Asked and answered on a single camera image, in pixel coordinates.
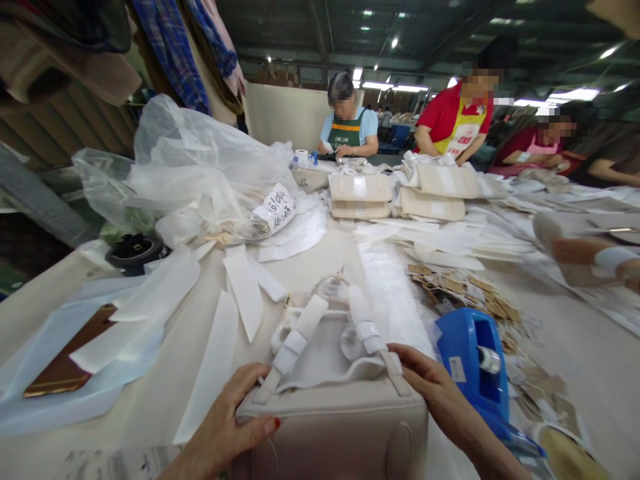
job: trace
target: worker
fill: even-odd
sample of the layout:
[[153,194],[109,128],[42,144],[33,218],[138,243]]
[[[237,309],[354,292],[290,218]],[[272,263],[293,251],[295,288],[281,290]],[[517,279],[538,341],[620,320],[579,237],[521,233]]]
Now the worker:
[[[530,480],[524,466],[496,438],[441,363],[405,345],[390,344],[389,350],[398,354],[405,379],[424,397],[431,417],[473,462],[480,478]],[[273,436],[281,424],[276,417],[254,418],[242,427],[235,422],[235,410],[244,396],[268,373],[269,367],[260,363],[240,367],[160,480],[217,478],[236,456]],[[260,473],[254,472],[256,478]]]
[[569,176],[587,187],[640,187],[640,129],[604,146]]
[[558,107],[548,121],[516,133],[500,149],[490,173],[514,177],[526,168],[566,170],[571,165],[562,156],[565,146],[585,137],[597,122],[590,101],[573,100]]
[[416,123],[416,153],[450,153],[462,165],[482,146],[493,116],[493,89],[514,62],[516,38],[498,37],[478,56],[470,75],[442,90]]
[[353,80],[346,71],[336,73],[329,82],[329,106],[318,142],[318,152],[329,153],[323,142],[331,144],[337,159],[370,157],[378,152],[378,119],[373,110],[355,104]]

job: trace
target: handwritten label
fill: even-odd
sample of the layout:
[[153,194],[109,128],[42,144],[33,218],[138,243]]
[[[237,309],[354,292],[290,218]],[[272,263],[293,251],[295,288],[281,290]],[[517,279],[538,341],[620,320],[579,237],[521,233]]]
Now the handwritten label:
[[264,219],[269,224],[271,232],[275,233],[290,222],[295,215],[296,208],[298,208],[296,199],[278,182],[267,195],[264,203],[253,212]]

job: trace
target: paper tag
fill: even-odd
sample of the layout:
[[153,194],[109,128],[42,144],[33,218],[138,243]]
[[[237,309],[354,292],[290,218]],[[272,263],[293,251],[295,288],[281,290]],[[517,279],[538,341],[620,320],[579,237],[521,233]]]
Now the paper tag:
[[270,194],[267,195],[265,202],[253,212],[258,217],[266,220],[271,232],[275,233],[290,222],[297,207],[298,203],[290,196],[289,190],[278,182]]
[[456,383],[466,383],[465,369],[462,366],[462,358],[449,357],[449,366],[451,368],[451,378]]

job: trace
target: plastic bag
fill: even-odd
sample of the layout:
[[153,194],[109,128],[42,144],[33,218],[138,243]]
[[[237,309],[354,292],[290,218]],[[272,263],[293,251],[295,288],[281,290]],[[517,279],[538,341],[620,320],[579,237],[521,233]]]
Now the plastic bag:
[[268,147],[159,95],[143,110],[134,148],[135,162],[90,149],[73,157],[90,205],[117,227],[148,227],[189,206],[206,234],[237,243],[264,239],[295,214],[290,144]]

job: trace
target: sleeve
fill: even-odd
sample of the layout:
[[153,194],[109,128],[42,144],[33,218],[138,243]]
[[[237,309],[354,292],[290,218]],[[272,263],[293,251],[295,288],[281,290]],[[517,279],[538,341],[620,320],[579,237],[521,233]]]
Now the sleeve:
[[424,112],[420,115],[418,122],[416,122],[416,126],[424,125],[425,127],[429,127],[430,129],[434,128],[440,119],[440,113],[442,112],[442,107],[445,104],[445,96],[436,95],[433,100],[431,100],[427,106],[425,107]]
[[373,110],[367,110],[365,112],[360,128],[362,128],[364,138],[378,134],[378,118],[375,116]]
[[330,113],[325,118],[325,123],[322,126],[322,132],[320,132],[320,140],[329,141],[329,134],[331,133],[331,126],[333,124],[333,114]]
[[515,151],[527,151],[527,148],[529,148],[531,141],[533,140],[534,134],[535,129],[524,129],[516,133],[511,140],[504,144],[500,149],[500,152],[498,152],[498,155],[496,156],[496,164],[502,164],[502,160],[510,156],[510,154]]
[[491,127],[491,119],[493,118],[493,105],[487,106],[487,116],[485,117],[484,122],[480,126],[480,133],[484,133],[485,135],[489,133],[489,128]]

